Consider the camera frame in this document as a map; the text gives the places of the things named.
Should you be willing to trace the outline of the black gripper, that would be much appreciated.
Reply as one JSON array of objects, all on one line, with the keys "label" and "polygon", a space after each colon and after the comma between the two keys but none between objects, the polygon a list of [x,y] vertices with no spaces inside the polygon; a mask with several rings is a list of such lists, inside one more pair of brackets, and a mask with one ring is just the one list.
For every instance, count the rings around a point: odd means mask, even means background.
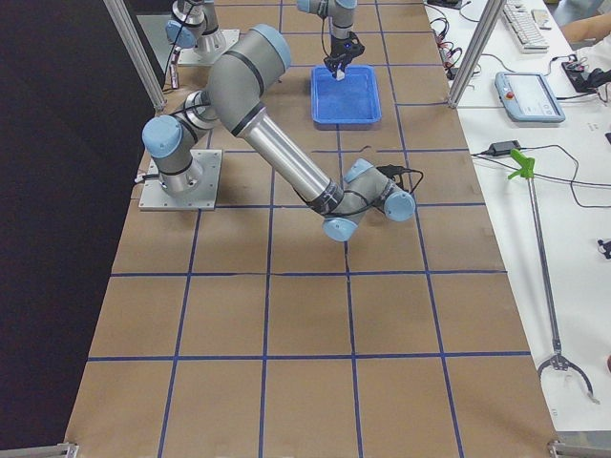
[{"label": "black gripper", "polygon": [[339,74],[344,76],[347,72],[348,65],[352,60],[365,51],[365,46],[359,40],[357,34],[353,31],[348,33],[347,38],[336,38],[331,36],[331,53],[324,59],[329,73],[335,77],[337,75],[337,69],[339,68]]}]

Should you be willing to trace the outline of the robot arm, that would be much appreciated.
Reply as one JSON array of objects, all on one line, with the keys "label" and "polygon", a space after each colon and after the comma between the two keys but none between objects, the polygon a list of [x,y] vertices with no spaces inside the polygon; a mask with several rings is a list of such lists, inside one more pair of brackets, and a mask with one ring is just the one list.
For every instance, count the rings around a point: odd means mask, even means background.
[{"label": "robot arm", "polygon": [[339,78],[365,52],[354,30],[356,1],[175,1],[164,26],[169,66],[209,67],[262,19],[281,32],[305,33],[322,24],[324,66]]},{"label": "robot arm", "polygon": [[204,89],[189,94],[172,114],[150,119],[142,140],[157,166],[160,191],[169,198],[194,198],[216,188],[210,177],[213,165],[203,164],[193,148],[220,122],[323,217],[331,239],[349,240],[369,209],[394,221],[411,218],[416,209],[411,194],[373,164],[358,159],[339,185],[268,115],[262,96],[290,63],[283,36],[271,26],[256,25],[216,60]]}]

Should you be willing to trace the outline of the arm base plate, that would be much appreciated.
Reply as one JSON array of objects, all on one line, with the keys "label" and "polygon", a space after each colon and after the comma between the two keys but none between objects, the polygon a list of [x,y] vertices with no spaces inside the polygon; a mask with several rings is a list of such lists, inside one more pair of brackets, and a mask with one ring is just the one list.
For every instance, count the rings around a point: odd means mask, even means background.
[{"label": "arm base plate", "polygon": [[161,174],[151,160],[150,173],[142,187],[139,209],[142,211],[214,211],[220,183],[223,150],[190,151],[192,162],[183,173]]},{"label": "arm base plate", "polygon": [[209,67],[229,48],[234,46],[240,37],[238,29],[221,30],[198,38],[193,48],[182,49],[178,64],[186,67]]}]

